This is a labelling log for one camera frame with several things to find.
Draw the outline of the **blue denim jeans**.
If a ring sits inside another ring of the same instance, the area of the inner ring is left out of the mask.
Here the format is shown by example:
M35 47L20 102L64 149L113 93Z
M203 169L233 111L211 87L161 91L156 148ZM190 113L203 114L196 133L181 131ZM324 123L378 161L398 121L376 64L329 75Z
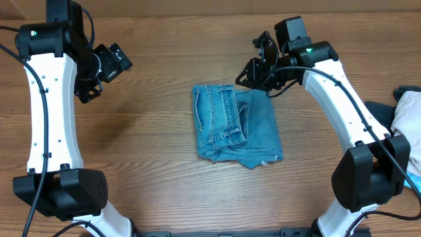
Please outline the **blue denim jeans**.
M195 85L192 110L198 156L237 161L248 169L284 158L271 100L232 84Z

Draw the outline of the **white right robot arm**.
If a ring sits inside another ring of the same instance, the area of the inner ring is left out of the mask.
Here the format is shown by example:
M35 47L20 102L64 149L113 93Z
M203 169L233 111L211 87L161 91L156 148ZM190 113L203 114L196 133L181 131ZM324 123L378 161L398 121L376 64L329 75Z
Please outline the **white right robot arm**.
M349 83L338 54L305 32L268 32L253 40L259 55L237 77L239 85L265 92L300 84L333 126L343 157L332 174L334 200L310 227L282 228L281 236L369 236L363 219L403 191L410 145L392 136L368 111Z

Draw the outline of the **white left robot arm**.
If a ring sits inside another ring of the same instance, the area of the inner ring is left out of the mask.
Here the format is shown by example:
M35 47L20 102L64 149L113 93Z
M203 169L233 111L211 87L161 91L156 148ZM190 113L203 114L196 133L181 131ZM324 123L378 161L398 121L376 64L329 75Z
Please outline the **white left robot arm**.
M32 146L17 197L46 217L82 225L94 236L135 236L134 223L108 199L101 171L86 169L76 135L74 100L100 95L102 85L131 67L117 44L88 47L81 24L25 24L16 36L30 85Z

